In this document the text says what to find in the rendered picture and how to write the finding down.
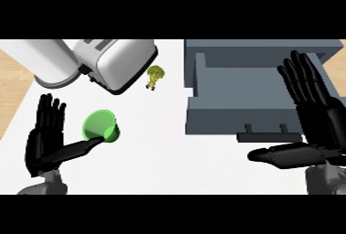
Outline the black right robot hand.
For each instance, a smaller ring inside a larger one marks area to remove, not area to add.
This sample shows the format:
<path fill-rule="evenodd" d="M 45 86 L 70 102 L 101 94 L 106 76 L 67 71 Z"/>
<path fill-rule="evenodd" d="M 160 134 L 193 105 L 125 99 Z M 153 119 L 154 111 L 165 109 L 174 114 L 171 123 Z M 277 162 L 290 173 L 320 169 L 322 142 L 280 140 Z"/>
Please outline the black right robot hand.
<path fill-rule="evenodd" d="M 248 158 L 280 169 L 313 165 L 346 166 L 346 106 L 330 95 L 323 75 L 296 50 L 277 67 L 296 105 L 307 142 L 253 150 Z"/>

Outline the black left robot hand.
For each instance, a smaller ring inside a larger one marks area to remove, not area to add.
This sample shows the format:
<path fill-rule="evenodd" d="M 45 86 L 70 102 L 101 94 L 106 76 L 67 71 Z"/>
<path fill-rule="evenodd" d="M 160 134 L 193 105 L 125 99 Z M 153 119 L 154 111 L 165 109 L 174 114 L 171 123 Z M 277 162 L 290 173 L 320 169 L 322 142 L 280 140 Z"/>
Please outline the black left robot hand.
<path fill-rule="evenodd" d="M 92 148 L 106 142 L 95 137 L 75 144 L 64 144 L 64 122 L 67 103 L 52 94 L 41 95 L 36 128 L 32 130 L 26 145 L 26 167 L 33 177 L 57 170 L 66 161 L 86 155 Z"/>

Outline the green cup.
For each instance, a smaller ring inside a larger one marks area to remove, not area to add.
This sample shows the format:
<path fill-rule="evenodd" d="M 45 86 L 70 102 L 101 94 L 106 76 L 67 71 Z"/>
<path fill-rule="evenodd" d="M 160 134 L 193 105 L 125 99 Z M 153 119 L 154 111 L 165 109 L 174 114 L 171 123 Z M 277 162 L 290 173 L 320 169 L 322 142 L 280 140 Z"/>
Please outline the green cup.
<path fill-rule="evenodd" d="M 104 137 L 107 143 L 113 143 L 120 137 L 120 129 L 116 114 L 109 110 L 95 111 L 85 120 L 83 136 L 89 140 Z"/>

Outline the grey-blue open drawer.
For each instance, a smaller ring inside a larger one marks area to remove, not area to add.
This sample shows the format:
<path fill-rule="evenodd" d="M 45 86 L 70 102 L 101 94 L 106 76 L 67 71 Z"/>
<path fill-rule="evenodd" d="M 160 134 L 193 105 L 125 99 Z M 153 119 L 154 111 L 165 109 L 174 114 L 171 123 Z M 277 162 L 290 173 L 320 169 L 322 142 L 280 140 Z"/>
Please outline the grey-blue open drawer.
<path fill-rule="evenodd" d="M 211 68 L 196 56 L 194 96 L 188 98 L 185 132 L 236 134 L 248 125 L 258 133 L 302 131 L 296 107 L 276 68 Z"/>

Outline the white rounded appliance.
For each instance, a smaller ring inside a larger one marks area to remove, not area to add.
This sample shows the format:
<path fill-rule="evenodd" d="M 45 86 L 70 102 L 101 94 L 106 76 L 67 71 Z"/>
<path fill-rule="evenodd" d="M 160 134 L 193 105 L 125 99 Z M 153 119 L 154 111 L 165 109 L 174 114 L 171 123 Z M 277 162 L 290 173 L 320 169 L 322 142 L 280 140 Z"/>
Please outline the white rounded appliance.
<path fill-rule="evenodd" d="M 63 39 L 0 39 L 0 49 L 35 74 L 48 89 L 69 86 L 79 78 L 79 61 Z"/>

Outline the grey-blue cabinet body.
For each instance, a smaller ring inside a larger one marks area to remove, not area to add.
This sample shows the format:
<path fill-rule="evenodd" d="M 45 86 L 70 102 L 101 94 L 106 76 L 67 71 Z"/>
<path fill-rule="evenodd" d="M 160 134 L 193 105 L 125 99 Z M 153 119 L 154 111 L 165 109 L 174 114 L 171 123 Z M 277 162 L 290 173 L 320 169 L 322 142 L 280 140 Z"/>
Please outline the grey-blue cabinet body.
<path fill-rule="evenodd" d="M 324 63 L 342 48 L 339 39 L 185 39 L 184 85 L 194 87 L 197 54 L 209 68 L 273 68 L 293 50 L 316 54 Z"/>

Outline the white toaster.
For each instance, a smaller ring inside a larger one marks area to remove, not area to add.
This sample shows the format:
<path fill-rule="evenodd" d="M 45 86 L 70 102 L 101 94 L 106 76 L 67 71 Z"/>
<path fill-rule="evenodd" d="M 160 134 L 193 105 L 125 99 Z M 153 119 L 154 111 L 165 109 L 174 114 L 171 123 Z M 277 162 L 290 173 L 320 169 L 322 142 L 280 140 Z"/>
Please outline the white toaster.
<path fill-rule="evenodd" d="M 73 53 L 79 71 L 120 95 L 150 68 L 159 49 L 153 39 L 82 39 Z"/>

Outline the yellow-green broccoli floret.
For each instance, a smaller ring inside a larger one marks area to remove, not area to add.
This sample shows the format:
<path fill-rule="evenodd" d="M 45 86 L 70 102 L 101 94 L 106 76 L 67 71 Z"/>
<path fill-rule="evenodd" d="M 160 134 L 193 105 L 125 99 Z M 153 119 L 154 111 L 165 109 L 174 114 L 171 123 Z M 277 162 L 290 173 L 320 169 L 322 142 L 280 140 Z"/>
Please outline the yellow-green broccoli floret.
<path fill-rule="evenodd" d="M 147 88 L 154 90 L 156 89 L 156 82 L 159 79 L 162 79 L 166 75 L 166 72 L 160 66 L 151 66 L 149 69 L 149 75 L 150 75 L 150 83 L 147 85 Z"/>

